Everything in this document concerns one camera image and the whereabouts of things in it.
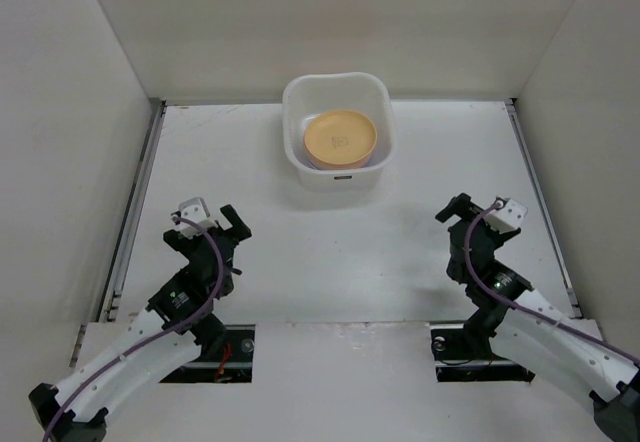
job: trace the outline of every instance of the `round orange container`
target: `round orange container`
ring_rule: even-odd
[[[304,133],[309,160],[319,169],[364,167],[378,141],[376,126],[355,110],[332,110],[316,117]]]

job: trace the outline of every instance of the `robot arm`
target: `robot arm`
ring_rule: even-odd
[[[465,236],[469,236],[471,224],[482,216],[483,210],[467,194],[460,194],[436,215],[443,223],[454,215],[460,217],[449,227],[451,258],[447,275],[465,285],[465,293],[478,307],[464,324],[465,338],[472,345],[488,342],[496,355],[520,364],[563,390],[593,414],[598,427],[612,440],[640,440],[640,372],[634,364],[637,359],[625,357],[608,344],[594,345],[567,332],[567,327],[577,331],[580,328],[526,279],[495,259],[495,250],[520,233],[526,215],[526,208],[513,200],[499,199],[498,207],[479,220],[475,229],[471,227],[468,249],[473,274],[465,259]],[[474,276],[493,294],[480,287]],[[501,303],[496,295],[515,302],[521,309]]]
[[[164,233],[164,241],[189,263],[149,299],[146,308],[111,346],[55,387],[40,384],[29,394],[38,421],[46,430],[44,440],[103,440],[107,426],[134,394],[138,396],[175,369],[220,348],[226,329],[212,313],[213,298],[233,290],[231,274],[240,273],[233,267],[234,249],[251,237],[251,231],[230,205],[220,210],[231,228],[223,230],[211,221],[201,198],[181,204],[173,214],[177,226]],[[220,259],[214,257],[212,247],[196,226],[213,239]]]

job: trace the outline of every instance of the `red wire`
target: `red wire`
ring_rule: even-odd
[[[214,382],[217,382],[220,376],[222,375],[222,372],[224,370],[224,364],[227,363],[227,361],[229,360],[229,357],[231,357],[231,344],[227,343],[224,349],[222,349],[222,360],[220,361],[218,372],[216,373],[216,376],[213,378]]]

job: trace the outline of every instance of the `white plastic container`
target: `white plastic container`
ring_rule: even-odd
[[[397,135],[391,100],[380,79],[362,72],[305,75],[284,90],[284,150],[298,170],[302,185],[315,191],[339,191],[373,187],[382,169],[397,150]],[[304,132],[318,115],[336,109],[363,113],[375,124],[376,147],[365,167],[321,170],[311,164],[304,149]]]

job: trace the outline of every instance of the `white bin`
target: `white bin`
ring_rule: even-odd
[[[304,187],[339,191],[375,185],[398,145],[391,100],[380,79],[362,72],[305,75],[287,85],[282,99],[284,150]],[[321,113],[336,109],[362,112],[375,124],[378,142],[365,167],[321,170],[307,158],[303,142],[307,126]]]

